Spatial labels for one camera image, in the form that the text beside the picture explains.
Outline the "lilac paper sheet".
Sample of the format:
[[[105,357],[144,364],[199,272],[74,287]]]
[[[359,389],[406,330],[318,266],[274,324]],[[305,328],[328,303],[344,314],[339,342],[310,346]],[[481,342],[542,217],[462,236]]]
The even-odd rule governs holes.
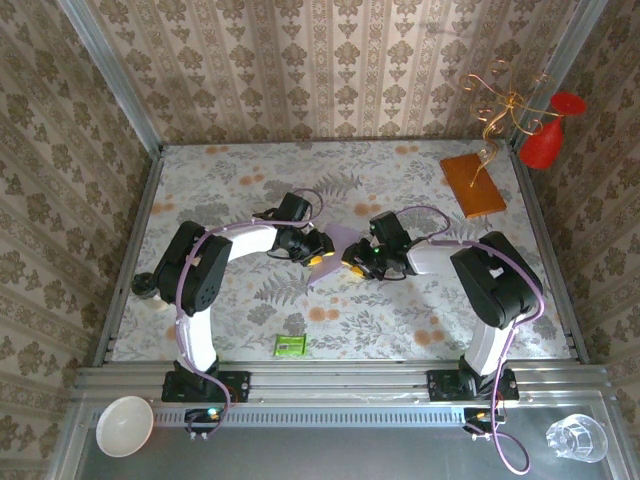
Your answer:
[[[307,281],[309,287],[314,287],[320,281],[328,278],[343,267],[342,256],[345,250],[360,238],[360,232],[336,223],[326,226],[324,232],[330,237],[334,246],[334,254],[326,257],[319,265],[312,268]]]

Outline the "floral patterned table cloth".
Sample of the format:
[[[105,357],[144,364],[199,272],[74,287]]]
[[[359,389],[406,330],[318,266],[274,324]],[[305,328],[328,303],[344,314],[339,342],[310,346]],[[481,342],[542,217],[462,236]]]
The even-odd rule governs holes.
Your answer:
[[[146,198],[137,270],[154,270],[184,221],[243,221],[300,190],[321,209],[320,229],[336,224],[365,234],[371,217],[393,210],[413,237],[477,240],[499,231],[543,275],[532,194],[507,149],[489,167],[504,212],[466,218],[443,176],[442,159],[480,148],[456,140],[167,147]],[[224,361],[270,360],[280,335],[305,336],[310,359],[454,360],[468,347],[476,317],[447,256],[438,261],[434,273],[400,282],[364,281],[340,269],[310,284],[307,268],[282,258],[236,260],[213,306],[214,345]]]

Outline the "green snack packet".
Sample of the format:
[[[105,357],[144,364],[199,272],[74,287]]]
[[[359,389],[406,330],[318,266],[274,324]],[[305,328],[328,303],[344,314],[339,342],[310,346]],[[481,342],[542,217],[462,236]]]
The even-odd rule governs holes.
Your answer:
[[[274,355],[304,356],[306,354],[306,336],[291,336],[278,334],[275,339]]]

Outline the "orange-brown wooden board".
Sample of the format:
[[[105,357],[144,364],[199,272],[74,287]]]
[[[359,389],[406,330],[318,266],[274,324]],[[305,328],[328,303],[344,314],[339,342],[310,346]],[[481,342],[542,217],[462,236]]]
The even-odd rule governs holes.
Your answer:
[[[506,203],[478,154],[442,159],[440,167],[467,219],[506,210]]]

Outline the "red wine glass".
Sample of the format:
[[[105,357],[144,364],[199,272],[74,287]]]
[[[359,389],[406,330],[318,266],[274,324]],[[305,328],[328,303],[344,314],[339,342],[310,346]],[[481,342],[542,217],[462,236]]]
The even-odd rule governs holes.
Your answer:
[[[551,111],[544,114],[551,120],[543,122],[527,138],[519,150],[520,161],[531,169],[546,170],[558,157],[564,141],[564,119],[586,112],[584,99],[569,92],[558,92],[551,97]]]

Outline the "white bowl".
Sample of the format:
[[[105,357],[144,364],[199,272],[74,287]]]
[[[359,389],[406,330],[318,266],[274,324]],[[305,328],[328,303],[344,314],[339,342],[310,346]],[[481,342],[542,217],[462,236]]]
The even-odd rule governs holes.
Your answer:
[[[141,397],[125,396],[113,401],[100,415],[96,441],[107,456],[123,458],[144,446],[153,427],[150,404]]]

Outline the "clear glass tumbler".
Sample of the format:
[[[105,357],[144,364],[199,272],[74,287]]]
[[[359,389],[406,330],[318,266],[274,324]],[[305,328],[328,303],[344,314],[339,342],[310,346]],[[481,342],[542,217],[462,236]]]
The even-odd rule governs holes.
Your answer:
[[[546,431],[546,441],[557,457],[585,463],[600,462],[609,447],[603,426],[585,414],[571,414],[554,422]]]

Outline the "aluminium mounting rail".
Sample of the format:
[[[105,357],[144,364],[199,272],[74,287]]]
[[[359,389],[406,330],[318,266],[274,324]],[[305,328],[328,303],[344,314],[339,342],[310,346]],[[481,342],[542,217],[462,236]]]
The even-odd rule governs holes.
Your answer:
[[[295,360],[222,363],[219,370],[250,373],[249,403],[265,406],[423,405],[429,401],[427,373],[454,369],[455,361]],[[567,397],[589,391],[613,391],[603,366],[576,360],[511,360],[523,403]],[[136,395],[151,402],[161,398],[169,362],[112,362],[82,368],[71,399],[108,402]]]

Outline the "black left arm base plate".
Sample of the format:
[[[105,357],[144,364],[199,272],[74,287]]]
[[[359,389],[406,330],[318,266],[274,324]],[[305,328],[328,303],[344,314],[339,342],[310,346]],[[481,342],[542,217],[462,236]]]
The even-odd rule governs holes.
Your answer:
[[[232,403],[246,403],[250,393],[251,373],[248,371],[220,371],[219,362],[207,372],[227,388]],[[163,402],[224,403],[226,397],[214,382],[203,378],[173,362],[173,369],[165,374],[161,399]]]

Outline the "aluminium side rail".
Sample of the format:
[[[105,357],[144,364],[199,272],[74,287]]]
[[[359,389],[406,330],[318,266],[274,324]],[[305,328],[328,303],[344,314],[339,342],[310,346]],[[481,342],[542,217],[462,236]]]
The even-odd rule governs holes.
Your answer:
[[[559,314],[565,337],[567,338],[569,350],[572,357],[581,364],[590,364],[591,360],[587,352],[586,344],[575,316],[573,305],[553,249],[529,171],[527,167],[520,162],[515,148],[510,143],[507,144],[507,151],[518,180],[520,192],[549,282],[549,290],[553,296],[556,310]]]
[[[92,367],[101,367],[105,362],[109,361],[112,346],[117,338],[119,326],[124,315],[131,281],[134,277],[139,252],[151,215],[152,204],[160,182],[163,166],[164,160],[161,155],[151,161],[103,330],[91,362]]]

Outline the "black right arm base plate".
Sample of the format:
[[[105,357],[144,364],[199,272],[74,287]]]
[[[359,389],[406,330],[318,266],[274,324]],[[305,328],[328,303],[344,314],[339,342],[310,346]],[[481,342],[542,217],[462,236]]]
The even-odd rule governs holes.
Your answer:
[[[429,398],[433,402],[489,400],[495,375],[478,376],[460,369],[437,369],[426,372]],[[518,400],[519,391],[514,372],[505,369],[498,382],[499,398]]]

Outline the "aluminium frame post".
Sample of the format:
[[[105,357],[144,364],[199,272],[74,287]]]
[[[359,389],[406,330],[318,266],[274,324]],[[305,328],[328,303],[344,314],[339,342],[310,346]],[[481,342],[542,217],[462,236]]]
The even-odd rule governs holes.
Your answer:
[[[58,0],[58,3],[102,74],[149,157],[153,161],[158,160],[161,156],[162,141],[152,125],[141,96],[135,91],[125,68],[116,58],[116,51],[109,43],[86,1]]]
[[[533,26],[520,42],[514,87],[536,110],[549,105],[608,0],[534,0]]]

